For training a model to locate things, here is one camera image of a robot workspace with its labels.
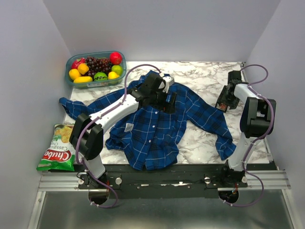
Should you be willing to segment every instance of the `white marble table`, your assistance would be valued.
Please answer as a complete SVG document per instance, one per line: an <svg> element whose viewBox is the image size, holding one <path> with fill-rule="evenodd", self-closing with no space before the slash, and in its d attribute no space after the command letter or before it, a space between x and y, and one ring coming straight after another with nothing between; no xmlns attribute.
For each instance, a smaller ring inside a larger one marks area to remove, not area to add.
<svg viewBox="0 0 305 229"><path fill-rule="evenodd" d="M155 65L163 73L169 73L175 78L175 82L188 86L211 106L215 106L223 86L227 84L228 72L241 69L239 63L236 62L127 62L127 69L142 63ZM129 76L128 83L145 75L151 69L153 68L141 67L134 70ZM89 105L97 98L123 87L122 82L120 85L110 87L82 90L73 88L71 100L82 101ZM228 110L224 114L235 144L240 137L239 121L242 111L243 104L240 102L235 110ZM66 115L64 122L72 124L74 120ZM108 138L109 130L104 134L104 140ZM178 144L178 164L224 163L215 148L216 138L216 135L205 132L191 122L187 122L186 132ZM128 164L123 151L108 150L104 147L101 155L104 164ZM269 163L264 142L255 148L249 163Z"/></svg>

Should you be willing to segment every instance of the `chips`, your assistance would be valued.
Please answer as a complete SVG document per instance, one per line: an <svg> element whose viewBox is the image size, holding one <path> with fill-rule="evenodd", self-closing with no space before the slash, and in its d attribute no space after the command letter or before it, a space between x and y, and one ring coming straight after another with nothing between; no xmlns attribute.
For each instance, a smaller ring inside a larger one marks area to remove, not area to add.
<svg viewBox="0 0 305 229"><path fill-rule="evenodd" d="M69 142L74 125L55 125L50 147L42 157L37 170L63 169L74 171L75 149Z"/></svg>

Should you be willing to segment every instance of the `white wall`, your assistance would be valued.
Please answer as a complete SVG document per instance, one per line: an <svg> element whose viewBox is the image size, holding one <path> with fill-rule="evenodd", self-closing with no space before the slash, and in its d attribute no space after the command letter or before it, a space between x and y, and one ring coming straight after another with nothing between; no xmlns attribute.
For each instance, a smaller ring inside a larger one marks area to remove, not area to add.
<svg viewBox="0 0 305 229"><path fill-rule="evenodd" d="M247 64L260 63L270 77L254 88L277 101L274 131L268 137L275 162L286 169L305 225L305 1L282 0ZM246 71L253 82L264 77Z"/></svg>
<svg viewBox="0 0 305 229"><path fill-rule="evenodd" d="M44 0L72 55L244 61L280 0Z"/></svg>
<svg viewBox="0 0 305 229"><path fill-rule="evenodd" d="M63 121L58 98L70 53L40 0L0 7L0 227L27 228L40 174L36 166Z"/></svg>

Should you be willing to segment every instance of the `fruit bowl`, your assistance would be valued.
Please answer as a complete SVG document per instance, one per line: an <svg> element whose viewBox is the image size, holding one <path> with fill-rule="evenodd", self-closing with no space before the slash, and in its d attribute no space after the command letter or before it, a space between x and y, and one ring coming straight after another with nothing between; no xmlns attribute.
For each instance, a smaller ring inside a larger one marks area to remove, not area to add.
<svg viewBox="0 0 305 229"><path fill-rule="evenodd" d="M69 71L71 70L72 64L75 60L80 59L80 58L85 58L87 59L88 57L93 57L93 58L109 58L110 54L113 53L114 51L110 52L93 52L93 53L87 53L87 54L79 54L71 57L67 63L66 63L66 73L65 73L65 80L66 82L79 89L87 89L87 88L93 88L93 87L105 87L105 86L113 86L121 83L123 81L123 78L126 75L126 60L125 57L122 53L118 52L122 56L122 61L120 63L120 66L122 67L122 74L115 79L108 79L108 80L103 80L103 81L92 81L92 82L87 82L87 83L74 83L71 77L69 76Z"/></svg>

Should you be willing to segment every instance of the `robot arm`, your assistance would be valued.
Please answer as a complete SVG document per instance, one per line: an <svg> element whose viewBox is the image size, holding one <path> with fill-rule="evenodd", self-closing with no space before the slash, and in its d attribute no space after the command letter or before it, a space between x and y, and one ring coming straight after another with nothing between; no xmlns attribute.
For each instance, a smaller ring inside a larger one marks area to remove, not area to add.
<svg viewBox="0 0 305 229"><path fill-rule="evenodd" d="M104 132L125 116L148 105L169 114L174 113L176 93L172 94L169 102L166 101L168 89L173 83L174 79L170 76L161 77L158 74L150 73L142 84L128 90L127 96L123 102L122 99L124 96L99 112L91 114L90 116L81 114L77 117L70 137L70 143L74 148L86 125L96 117L101 117L103 113L111 110L122 102L116 109L98 119L90 127L90 133L86 132L80 140L79 150L84 157L85 165L96 178L100 178L105 173L105 167L100 157L100 153L103 149Z"/></svg>
<svg viewBox="0 0 305 229"><path fill-rule="evenodd" d="M250 144L257 137L262 136L268 129L271 122L271 107L263 100L257 97L247 87L248 83L242 82L241 72L232 71L228 73L228 85L224 86L216 107L226 112L227 107L235 109L241 100L244 104L244 110L240 121L241 137L234 153L228 159L228 171L242 172L243 161L247 164L254 147L252 147L247 158L244 160L245 153ZM268 99L275 113L276 102Z"/></svg>

